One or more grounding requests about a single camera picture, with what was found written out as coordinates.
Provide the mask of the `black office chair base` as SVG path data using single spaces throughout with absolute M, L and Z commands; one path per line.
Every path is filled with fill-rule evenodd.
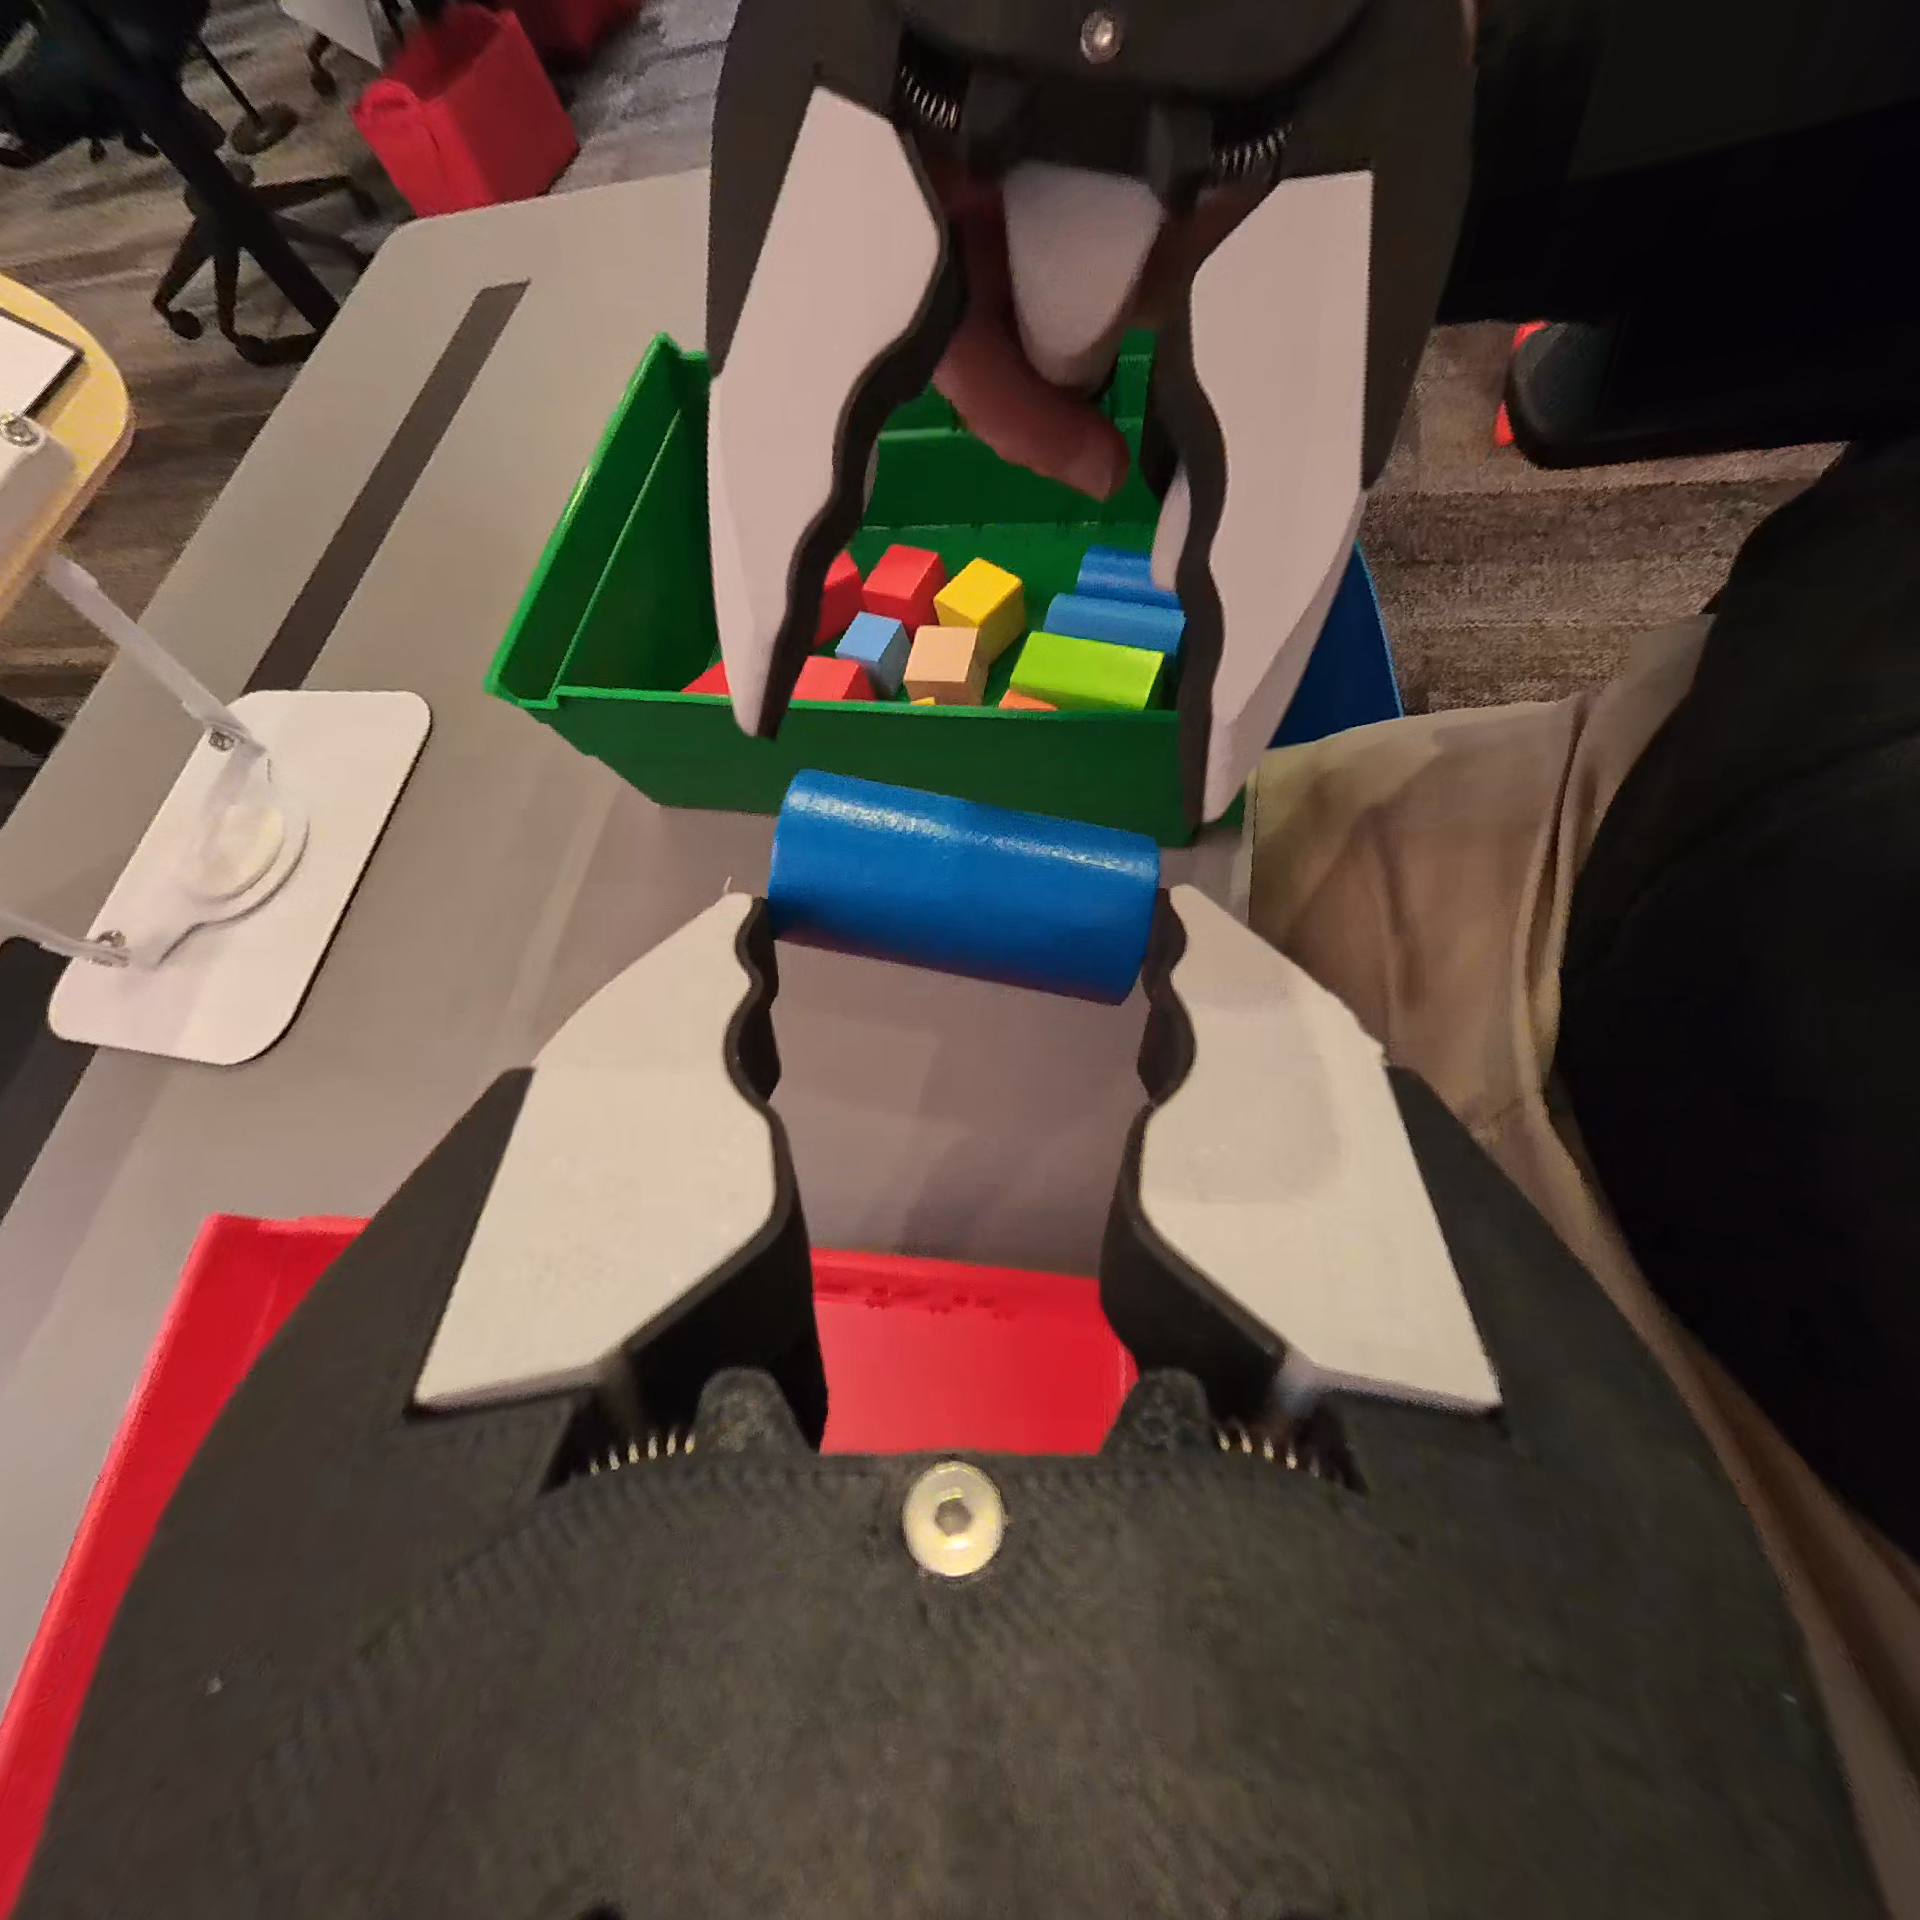
M 210 274 L 220 337 L 254 369 L 299 367 L 338 316 L 338 300 L 307 267 L 329 255 L 355 271 L 369 265 L 352 240 L 295 219 L 301 206 L 344 199 L 361 219 L 371 194 L 347 175 L 257 182 L 247 158 L 227 151 L 227 133 L 186 92 L 186 68 L 206 61 L 229 94 L 238 87 L 206 46 L 206 2 L 5 2 L 1 6 L 3 168 L 25 173 L 75 149 L 163 161 L 181 185 L 187 229 L 151 298 L 158 318 L 194 341 L 202 323 L 180 295 Z M 238 325 L 238 279 L 250 261 L 301 333 L 261 338 Z

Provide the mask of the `pile of coloured wooden blocks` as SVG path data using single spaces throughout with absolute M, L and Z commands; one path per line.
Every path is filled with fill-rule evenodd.
M 801 704 L 1058 712 L 1001 704 L 1021 641 L 1035 631 L 1163 654 L 1162 709 L 1180 677 L 1188 616 L 1136 550 L 1089 547 L 1072 585 L 1030 606 L 1024 578 L 992 558 L 947 568 L 936 553 L 895 542 L 870 567 L 849 555 L 827 564 L 791 695 Z

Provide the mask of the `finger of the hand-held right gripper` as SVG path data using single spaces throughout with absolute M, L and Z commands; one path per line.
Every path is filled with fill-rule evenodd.
M 1282 728 L 1363 494 L 1376 181 L 1274 186 L 1196 265 L 1162 344 L 1177 454 L 1154 540 L 1185 613 L 1181 807 L 1233 809 Z
M 719 121 L 708 197 L 705 489 L 731 715 L 776 739 L 890 412 L 957 325 L 947 214 L 883 109 L 827 87 Z

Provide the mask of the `white paper sheet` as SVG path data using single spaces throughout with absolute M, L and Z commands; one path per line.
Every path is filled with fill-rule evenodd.
M 61 386 L 86 364 L 79 344 L 1 310 L 0 410 L 9 418 L 35 418 Z

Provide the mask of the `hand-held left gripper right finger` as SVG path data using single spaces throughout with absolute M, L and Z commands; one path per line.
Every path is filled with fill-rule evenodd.
M 1140 1377 L 1254 1426 L 1335 1397 L 1501 1406 L 1380 1045 L 1192 885 L 1165 888 L 1102 1238 L 1102 1311 Z

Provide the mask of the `blue plastic bin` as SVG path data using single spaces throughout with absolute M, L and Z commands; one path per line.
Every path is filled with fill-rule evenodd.
M 1269 746 L 1304 746 L 1401 716 L 1401 691 L 1376 581 L 1362 548 L 1354 547 Z

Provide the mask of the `white stand with clear arms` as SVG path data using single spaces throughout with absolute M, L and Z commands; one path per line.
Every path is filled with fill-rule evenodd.
M 429 737 L 412 691 L 217 698 L 96 578 L 42 578 L 195 725 L 198 741 L 83 933 L 3 911 L 59 961 L 59 1045 L 203 1069 L 266 1056 L 299 1017 Z

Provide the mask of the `light wooden table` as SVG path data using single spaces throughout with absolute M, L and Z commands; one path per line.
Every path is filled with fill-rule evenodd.
M 32 526 L 19 525 L 3 540 L 1 613 L 9 615 L 126 458 L 134 439 L 134 415 L 127 383 L 114 358 L 55 300 L 1 276 L 1 310 L 79 349 L 79 367 L 38 415 L 46 435 L 66 454 L 59 489 L 46 496 Z

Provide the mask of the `black and red shoe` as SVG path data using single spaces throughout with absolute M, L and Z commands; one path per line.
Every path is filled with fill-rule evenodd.
M 1843 444 L 1860 396 L 1743 325 L 1544 323 L 1513 337 L 1501 408 L 1537 468 L 1607 468 Z

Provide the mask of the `red plastic bin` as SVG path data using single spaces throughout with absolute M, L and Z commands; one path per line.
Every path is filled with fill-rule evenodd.
M 327 1214 L 203 1219 L 3 1711 L 3 1916 L 17 1907 L 118 1606 L 180 1478 L 364 1226 Z M 1136 1366 L 1085 1277 L 827 1249 L 810 1263 L 827 1455 L 1088 1455 L 1134 1386 Z

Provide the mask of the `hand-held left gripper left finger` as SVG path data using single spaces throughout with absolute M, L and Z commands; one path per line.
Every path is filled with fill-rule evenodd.
M 777 986 L 767 902 L 721 894 L 539 1046 L 422 1357 L 422 1414 L 572 1395 L 648 1443 L 751 1373 L 822 1443 Z

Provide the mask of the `blue wooden cylinder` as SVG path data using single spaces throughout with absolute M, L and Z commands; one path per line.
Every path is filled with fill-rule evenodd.
M 1134 991 L 1159 847 L 911 787 L 797 773 L 765 885 L 776 939 L 1097 1004 Z

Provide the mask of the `lime green rectangular block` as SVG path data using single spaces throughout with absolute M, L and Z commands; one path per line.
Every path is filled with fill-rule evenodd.
M 1159 703 L 1165 670 L 1152 647 L 1033 631 L 1020 642 L 1001 706 L 1144 715 Z

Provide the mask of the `green plastic bin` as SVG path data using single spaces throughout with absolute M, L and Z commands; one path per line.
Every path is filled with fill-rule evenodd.
M 849 540 L 870 573 L 890 547 L 949 571 L 987 561 L 1044 613 L 1089 547 L 1150 547 L 1140 476 L 1097 505 L 997 458 L 934 390 L 875 444 Z M 485 688 L 663 807 L 772 815 L 800 771 L 902 784 L 1192 844 L 1168 669 L 1144 712 L 1000 711 L 1011 658 L 979 709 L 795 698 L 776 739 L 744 735 L 726 698 L 687 692 L 717 660 L 708 562 L 708 358 L 655 335 L 499 641 Z

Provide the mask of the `person's right hand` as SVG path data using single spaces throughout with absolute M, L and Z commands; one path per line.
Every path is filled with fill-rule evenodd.
M 1109 500 L 1130 472 L 1130 451 L 1088 396 L 1048 383 L 1027 360 L 997 186 L 945 165 L 934 171 L 934 186 L 955 244 L 963 302 L 932 386 L 1000 461 L 1094 502 Z

